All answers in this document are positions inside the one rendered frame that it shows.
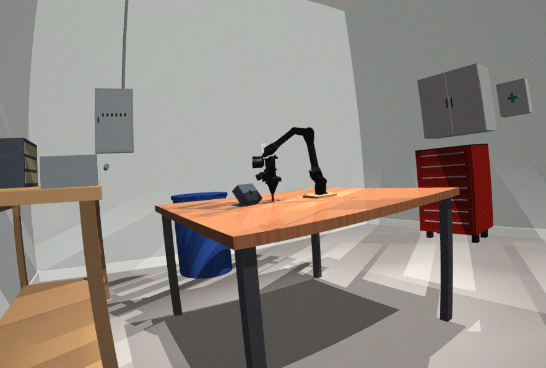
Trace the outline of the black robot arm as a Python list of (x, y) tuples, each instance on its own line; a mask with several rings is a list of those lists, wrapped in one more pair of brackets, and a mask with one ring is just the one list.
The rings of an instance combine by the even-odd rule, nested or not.
[[(262, 156), (253, 156), (253, 162), (252, 162), (253, 168), (262, 168), (262, 166), (264, 166), (264, 160), (265, 160), (266, 167), (275, 167), (275, 159), (278, 159), (276, 155), (269, 156), (269, 158), (265, 158), (265, 159), (263, 158), (267, 157), (268, 155), (273, 155), (275, 151), (294, 134), (302, 135), (304, 137), (305, 142), (307, 143), (308, 153), (309, 153), (310, 162), (311, 162), (311, 171), (309, 171), (310, 177), (312, 178), (314, 183), (316, 183), (314, 187), (314, 191), (315, 191), (314, 194), (319, 194), (319, 195), (328, 194), (326, 190), (327, 179), (323, 177), (322, 172), (318, 166), (318, 159), (316, 155), (316, 149), (314, 146), (314, 129), (311, 127), (291, 128), (286, 134), (281, 136), (281, 138), (279, 138), (277, 141), (266, 146), (264, 148), (264, 153), (262, 154)], [(264, 170), (264, 172), (261, 172), (255, 176), (258, 181), (263, 178), (269, 178), (267, 170)]]

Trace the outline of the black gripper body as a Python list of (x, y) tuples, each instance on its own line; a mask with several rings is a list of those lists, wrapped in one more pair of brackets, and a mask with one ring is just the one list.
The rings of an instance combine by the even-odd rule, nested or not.
[(267, 170), (269, 178), (263, 178), (263, 182), (281, 182), (281, 177), (276, 176), (276, 168), (275, 167), (268, 167), (265, 170)]

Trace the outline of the grey metal panel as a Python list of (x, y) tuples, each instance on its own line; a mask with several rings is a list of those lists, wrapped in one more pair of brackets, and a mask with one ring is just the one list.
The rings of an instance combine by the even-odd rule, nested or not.
[(259, 203), (262, 200), (261, 195), (253, 186), (253, 184), (237, 185), (232, 192), (239, 201), (232, 206), (246, 206), (254, 203)]

